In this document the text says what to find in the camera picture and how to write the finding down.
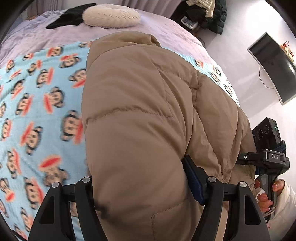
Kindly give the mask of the person's right hand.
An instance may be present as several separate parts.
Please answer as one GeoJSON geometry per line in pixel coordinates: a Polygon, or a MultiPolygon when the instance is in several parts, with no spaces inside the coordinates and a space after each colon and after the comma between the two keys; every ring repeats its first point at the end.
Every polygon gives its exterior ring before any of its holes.
{"type": "MultiPolygon", "coordinates": [[[[277,194],[281,195],[285,187],[285,181],[283,179],[276,180],[272,185],[272,190],[277,194]]],[[[270,206],[273,204],[273,201],[269,200],[266,193],[259,194],[257,196],[258,204],[262,213],[265,213],[270,210],[270,206]]]]}

